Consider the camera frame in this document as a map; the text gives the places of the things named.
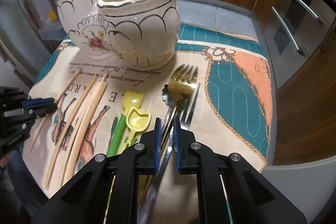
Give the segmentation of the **gold spoon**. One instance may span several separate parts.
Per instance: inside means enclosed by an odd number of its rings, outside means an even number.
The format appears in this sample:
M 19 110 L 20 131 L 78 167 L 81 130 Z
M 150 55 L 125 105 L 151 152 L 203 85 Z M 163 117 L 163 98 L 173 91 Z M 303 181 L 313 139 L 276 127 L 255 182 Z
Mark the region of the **gold spoon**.
M 168 84 L 168 92 L 171 99 L 174 102 L 173 110 L 171 111 L 167 123 L 163 128 L 163 132 L 161 134 L 161 148 L 163 148 L 166 144 L 166 140 L 169 136 L 169 128 L 171 122 L 177 112 L 179 105 L 186 99 L 190 98 L 193 94 L 194 89 L 196 88 L 196 84 L 190 84 L 186 81 L 173 81 Z

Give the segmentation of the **silver fork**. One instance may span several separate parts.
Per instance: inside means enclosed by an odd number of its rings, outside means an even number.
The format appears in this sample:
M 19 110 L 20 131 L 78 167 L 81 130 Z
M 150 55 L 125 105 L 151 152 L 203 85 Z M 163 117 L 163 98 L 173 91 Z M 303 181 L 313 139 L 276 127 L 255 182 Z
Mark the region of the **silver fork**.
M 181 128 L 188 130 L 194 115 L 195 105 L 198 98 L 200 84 L 197 86 L 193 102 L 190 103 L 190 98 L 185 100 L 181 106 L 178 107 L 177 116 L 181 119 Z M 149 220 L 153 208 L 157 199 L 159 187 L 165 174 L 165 170 L 169 163 L 172 151 L 173 151 L 173 126 L 169 127 L 170 134 L 168 143 L 165 145 L 163 159 L 159 165 L 158 173 L 155 176 L 147 178 L 146 183 L 140 191 L 138 197 L 138 211 L 137 211 L 137 223 L 147 223 Z

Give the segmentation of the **gold fork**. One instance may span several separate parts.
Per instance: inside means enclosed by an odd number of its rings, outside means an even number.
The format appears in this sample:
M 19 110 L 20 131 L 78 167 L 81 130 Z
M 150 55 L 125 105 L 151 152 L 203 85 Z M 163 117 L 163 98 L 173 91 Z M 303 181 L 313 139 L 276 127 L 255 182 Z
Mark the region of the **gold fork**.
M 193 65 L 182 64 L 181 66 L 179 66 L 175 70 L 175 72 L 173 73 L 173 75 L 169 79 L 169 83 L 171 83 L 173 81 L 186 81 L 190 84 L 193 84 L 193 83 L 196 84 L 197 77 L 198 77 L 198 67 L 195 67 Z M 155 169 L 154 169 L 153 174 L 157 174 L 159 172 L 160 160 L 161 160 L 160 159 L 160 152 L 161 152 L 161 134 L 162 134 L 162 132 L 163 132 L 162 127 L 160 127 L 154 133 L 155 140 L 157 140 L 157 137 L 159 137 L 159 142 L 155 143 L 157 148 L 154 148 L 154 156 L 156 156 L 157 159 L 155 159 L 155 161 L 154 161 Z

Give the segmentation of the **wooden kitchen cabinet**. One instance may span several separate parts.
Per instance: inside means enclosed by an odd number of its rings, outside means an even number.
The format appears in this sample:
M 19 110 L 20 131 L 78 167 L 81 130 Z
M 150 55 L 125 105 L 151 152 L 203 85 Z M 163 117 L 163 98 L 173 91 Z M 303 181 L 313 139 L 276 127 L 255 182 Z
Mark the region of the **wooden kitchen cabinet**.
M 264 34 L 277 0 L 216 0 L 251 12 L 269 64 L 272 122 L 276 126 L 274 165 L 294 165 L 335 155 L 335 19 L 306 63 L 276 89 Z M 325 0 L 335 8 L 335 0 Z

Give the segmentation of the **leftmost wooden chopstick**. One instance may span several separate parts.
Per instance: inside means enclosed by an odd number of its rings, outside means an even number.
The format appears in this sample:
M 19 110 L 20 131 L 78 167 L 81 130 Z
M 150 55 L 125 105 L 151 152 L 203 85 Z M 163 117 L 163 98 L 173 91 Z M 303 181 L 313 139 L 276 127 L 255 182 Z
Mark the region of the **leftmost wooden chopstick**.
M 82 69 L 78 69 L 74 74 L 73 76 L 68 80 L 68 83 L 64 86 L 64 88 L 62 89 L 62 92 L 56 97 L 56 100 L 54 101 L 56 103 L 56 105 L 58 105 L 58 103 L 60 102 L 60 100 L 62 99 L 62 97 L 64 96 L 64 94 L 66 93 L 66 91 L 68 90 L 68 88 L 70 87 L 70 85 L 74 82 L 74 80 L 77 79 L 78 75 L 81 73 Z M 29 153 L 31 153 L 34 145 L 35 145 L 35 142 L 37 141 L 37 138 L 39 137 L 40 133 L 41 133 L 41 130 L 43 128 L 43 126 L 45 125 L 46 121 L 47 121 L 47 118 L 49 117 L 49 114 L 47 114 L 41 121 L 38 129 L 37 129 L 37 132 L 36 132 L 36 135 L 34 136 L 33 138 L 33 141 L 31 143 L 31 147 L 30 147 L 30 150 L 29 150 Z

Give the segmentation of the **printed quilted placemat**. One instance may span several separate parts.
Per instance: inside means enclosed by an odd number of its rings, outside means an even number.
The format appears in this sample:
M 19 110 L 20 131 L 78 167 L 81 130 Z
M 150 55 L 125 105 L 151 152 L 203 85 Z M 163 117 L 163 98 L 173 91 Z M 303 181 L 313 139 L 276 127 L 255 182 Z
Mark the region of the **printed quilted placemat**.
M 269 64 L 257 40 L 183 24 L 173 59 L 155 71 L 136 71 L 114 55 L 93 60 L 70 39 L 64 39 L 39 72 L 30 91 L 33 98 L 57 97 L 73 74 L 82 69 L 56 112 L 47 119 L 31 153 L 31 143 L 40 123 L 32 128 L 30 139 L 23 147 L 23 161 L 43 193 L 38 208 L 67 181 L 66 164 L 80 135 L 88 98 L 68 128 L 49 187 L 44 187 L 56 142 L 92 77 L 98 77 L 97 83 L 106 76 L 106 89 L 81 140 L 75 170 L 80 170 L 98 153 L 107 153 L 123 114 L 121 98 L 126 91 L 144 94 L 139 109 L 151 113 L 151 121 L 165 118 L 168 106 L 162 100 L 162 89 L 182 64 L 198 67 L 197 86 L 200 84 L 189 129 L 215 152 L 239 152 L 262 171 L 266 166 L 273 106 Z

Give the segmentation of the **rear white floral ceramic jar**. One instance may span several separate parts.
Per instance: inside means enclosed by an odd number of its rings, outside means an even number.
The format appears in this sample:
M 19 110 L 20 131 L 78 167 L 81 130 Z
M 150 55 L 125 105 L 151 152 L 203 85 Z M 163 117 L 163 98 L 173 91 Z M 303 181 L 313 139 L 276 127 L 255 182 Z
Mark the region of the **rear white floral ceramic jar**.
M 90 58 L 110 57 L 108 22 L 97 5 L 97 0 L 54 0 L 59 21 L 75 46 Z

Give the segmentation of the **black flower-head spoon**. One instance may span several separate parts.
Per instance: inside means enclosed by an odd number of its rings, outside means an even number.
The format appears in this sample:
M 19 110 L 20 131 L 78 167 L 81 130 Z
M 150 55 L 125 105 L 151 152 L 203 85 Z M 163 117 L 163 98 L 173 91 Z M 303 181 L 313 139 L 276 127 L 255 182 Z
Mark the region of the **black flower-head spoon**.
M 163 96 L 162 100 L 168 106 L 168 111 L 166 113 L 165 119 L 162 124 L 162 130 L 164 130 L 169 120 L 169 117 L 171 115 L 171 112 L 173 111 L 173 107 L 174 107 L 174 101 L 171 98 L 169 91 L 168 91 L 168 84 L 164 85 L 164 88 L 162 89 L 162 96 Z

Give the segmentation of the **front white ceramic jar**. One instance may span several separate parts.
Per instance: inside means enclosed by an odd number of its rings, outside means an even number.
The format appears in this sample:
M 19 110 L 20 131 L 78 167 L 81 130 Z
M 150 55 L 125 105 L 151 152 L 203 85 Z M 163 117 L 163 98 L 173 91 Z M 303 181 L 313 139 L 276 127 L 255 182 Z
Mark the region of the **front white ceramic jar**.
M 138 71 L 165 66 L 174 57 L 181 20 L 175 0 L 97 0 L 108 22 L 111 50 Z

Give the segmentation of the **stainless steel oven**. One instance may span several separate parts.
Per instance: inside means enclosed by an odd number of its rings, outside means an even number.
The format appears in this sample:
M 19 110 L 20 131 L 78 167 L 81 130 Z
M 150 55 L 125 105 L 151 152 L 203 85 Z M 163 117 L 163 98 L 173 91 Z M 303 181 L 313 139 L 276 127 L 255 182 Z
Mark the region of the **stainless steel oven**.
M 277 0 L 263 32 L 276 89 L 286 83 L 314 53 L 335 19 L 325 0 Z

